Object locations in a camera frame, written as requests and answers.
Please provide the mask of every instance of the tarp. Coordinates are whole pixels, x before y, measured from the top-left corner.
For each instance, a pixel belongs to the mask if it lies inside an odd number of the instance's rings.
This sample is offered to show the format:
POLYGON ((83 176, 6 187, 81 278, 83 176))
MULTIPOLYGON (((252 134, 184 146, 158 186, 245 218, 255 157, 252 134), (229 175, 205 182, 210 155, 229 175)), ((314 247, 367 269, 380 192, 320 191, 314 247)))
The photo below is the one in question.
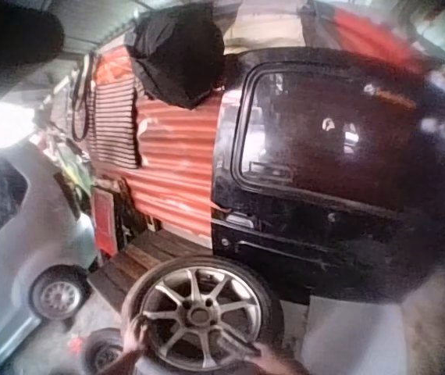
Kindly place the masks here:
POLYGON ((194 108, 223 70, 223 36, 210 5, 154 12, 125 44, 146 93, 171 105, 194 108))

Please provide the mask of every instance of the car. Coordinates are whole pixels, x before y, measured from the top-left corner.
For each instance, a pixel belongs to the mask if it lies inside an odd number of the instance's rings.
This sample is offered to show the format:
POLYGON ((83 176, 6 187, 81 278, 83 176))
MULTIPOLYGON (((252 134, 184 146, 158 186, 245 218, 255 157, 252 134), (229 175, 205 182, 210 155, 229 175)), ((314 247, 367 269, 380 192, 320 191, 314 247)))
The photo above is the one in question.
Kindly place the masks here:
POLYGON ((0 364, 43 319, 82 306, 96 254, 61 170, 28 140, 0 149, 0 364))

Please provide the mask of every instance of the rim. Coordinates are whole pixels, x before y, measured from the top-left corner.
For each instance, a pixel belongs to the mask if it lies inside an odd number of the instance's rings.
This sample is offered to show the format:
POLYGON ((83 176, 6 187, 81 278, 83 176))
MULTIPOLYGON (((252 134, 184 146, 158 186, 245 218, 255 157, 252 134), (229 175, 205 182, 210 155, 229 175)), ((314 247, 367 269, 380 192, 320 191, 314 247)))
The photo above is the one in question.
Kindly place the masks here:
POLYGON ((167 363, 211 371, 237 360, 219 345, 222 331, 252 342, 262 310, 251 286, 228 270, 186 267, 158 280, 146 293, 141 312, 150 320, 152 348, 167 363))
POLYGON ((105 345, 99 349, 94 357, 94 367, 97 371, 103 370, 106 366, 119 358, 122 348, 117 345, 105 345))
POLYGON ((73 313, 81 299, 78 287, 68 281, 54 281, 42 291, 41 306, 46 314, 57 318, 73 313))

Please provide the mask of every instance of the wooden pallet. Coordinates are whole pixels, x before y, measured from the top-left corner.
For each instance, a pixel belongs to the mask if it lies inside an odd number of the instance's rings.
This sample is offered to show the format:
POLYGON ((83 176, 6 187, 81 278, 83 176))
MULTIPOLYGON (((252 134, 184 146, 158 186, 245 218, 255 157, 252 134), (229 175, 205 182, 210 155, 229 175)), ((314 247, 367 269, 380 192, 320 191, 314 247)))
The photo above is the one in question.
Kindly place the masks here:
POLYGON ((151 268, 181 256, 211 254, 211 249, 167 230, 146 230, 87 280, 115 311, 120 312, 123 300, 134 282, 151 268))

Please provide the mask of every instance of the human hand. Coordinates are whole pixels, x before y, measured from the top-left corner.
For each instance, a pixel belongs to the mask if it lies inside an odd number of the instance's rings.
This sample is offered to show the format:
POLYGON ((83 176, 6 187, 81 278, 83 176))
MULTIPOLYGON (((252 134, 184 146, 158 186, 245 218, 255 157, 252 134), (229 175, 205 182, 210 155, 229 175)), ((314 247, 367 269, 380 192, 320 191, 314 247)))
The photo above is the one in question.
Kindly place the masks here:
POLYGON ((287 358, 273 351, 268 345, 254 343, 261 351, 260 357, 247 357, 245 360, 254 363, 268 375, 307 375, 309 372, 295 359, 287 358))
POLYGON ((123 334, 123 354, 138 352, 144 353, 148 349, 147 333, 148 321, 144 316, 134 317, 123 334))

